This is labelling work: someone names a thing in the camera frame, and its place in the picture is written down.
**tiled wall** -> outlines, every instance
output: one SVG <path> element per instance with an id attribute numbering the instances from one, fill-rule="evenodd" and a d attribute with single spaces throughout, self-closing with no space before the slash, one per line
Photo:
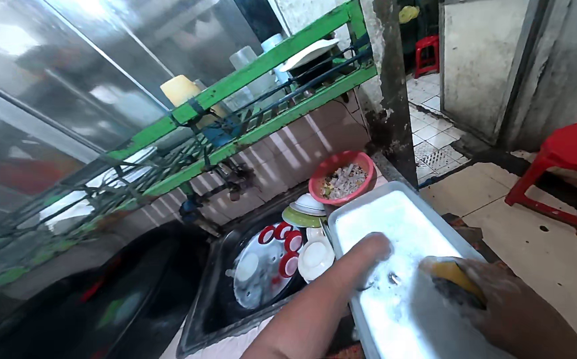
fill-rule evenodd
<path id="1" fill-rule="evenodd" d="M 330 101 L 233 156 L 237 163 L 253 170 L 254 187 L 246 189 L 236 202 L 229 200 L 228 191 L 214 195 L 200 209 L 202 214 L 217 224 L 225 224 L 308 180 L 317 165 L 334 153 L 363 149 L 369 141 L 368 133 L 354 91 L 348 94 L 348 103 L 341 98 Z M 221 184 L 221 178 L 212 173 L 191 180 L 199 194 Z M 179 189 L 167 193 L 127 217 L 124 223 L 128 229 L 124 231 L 132 232 L 135 222 L 147 221 L 149 224 L 141 226 L 149 227 L 179 219 L 177 211 L 185 200 Z"/>

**stainless steel panel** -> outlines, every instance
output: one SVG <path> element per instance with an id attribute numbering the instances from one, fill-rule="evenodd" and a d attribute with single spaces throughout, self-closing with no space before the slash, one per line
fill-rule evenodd
<path id="1" fill-rule="evenodd" d="M 95 151 L 0 98 L 0 219 L 96 156 Z"/>
<path id="2" fill-rule="evenodd" d="M 115 14 L 174 75 L 211 86 L 235 69 L 228 57 L 261 45 L 232 0 L 114 1 Z"/>
<path id="3" fill-rule="evenodd" d="M 41 0 L 0 1 L 0 89 L 105 150 L 165 113 Z"/>

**sink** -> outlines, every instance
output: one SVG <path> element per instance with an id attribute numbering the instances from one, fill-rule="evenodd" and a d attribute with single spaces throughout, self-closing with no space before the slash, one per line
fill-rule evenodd
<path id="1" fill-rule="evenodd" d="M 300 185 L 283 193 L 232 224 L 228 234 L 211 245 L 198 295 L 182 329 L 178 358 L 184 358 L 226 337 L 246 333 L 277 313 L 306 286 L 299 273 L 295 273 L 273 300 L 255 309 L 246 309 L 237 303 L 233 295 L 233 278 L 226 276 L 225 272 L 233 269 L 235 258 L 246 247 L 251 236 L 267 225 L 281 221 L 284 208 L 307 191 L 306 186 Z"/>

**tiled floor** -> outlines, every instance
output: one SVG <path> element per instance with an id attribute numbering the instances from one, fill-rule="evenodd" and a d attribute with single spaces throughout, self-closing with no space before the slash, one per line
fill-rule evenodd
<path id="1" fill-rule="evenodd" d="M 450 121 L 410 107 L 410 126 L 419 183 L 432 176 L 441 176 L 468 162 L 468 159 L 450 146 L 450 143 L 464 134 L 464 131 L 454 127 Z"/>
<path id="2" fill-rule="evenodd" d="M 508 206 L 504 197 L 517 179 L 494 164 L 475 164 L 419 193 L 439 214 L 453 213 L 480 227 L 486 244 L 577 331 L 577 236 L 569 225 Z M 528 196 L 576 214 L 538 188 Z"/>
<path id="3" fill-rule="evenodd" d="M 417 79 L 410 77 L 406 81 L 406 87 L 408 90 L 408 101 L 424 106 L 432 112 L 440 113 L 438 73 L 432 73 Z"/>
<path id="4" fill-rule="evenodd" d="M 461 138 L 464 131 L 441 116 L 438 73 L 418 79 L 409 78 L 406 87 L 408 101 L 425 107 L 429 112 L 421 112 L 410 106 L 417 181 L 423 183 L 430 177 L 441 176 L 468 162 L 468 159 L 450 147 L 450 143 Z"/>

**white plastic tray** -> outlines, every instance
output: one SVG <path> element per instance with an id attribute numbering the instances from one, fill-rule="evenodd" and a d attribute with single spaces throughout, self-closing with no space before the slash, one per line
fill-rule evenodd
<path id="1" fill-rule="evenodd" d="M 335 210 L 329 227 L 338 259 L 371 232 L 384 233 L 394 247 L 369 276 L 372 285 L 350 302 L 367 358 L 512 358 L 417 270 L 426 256 L 484 259 L 406 185 L 389 182 L 360 196 Z"/>

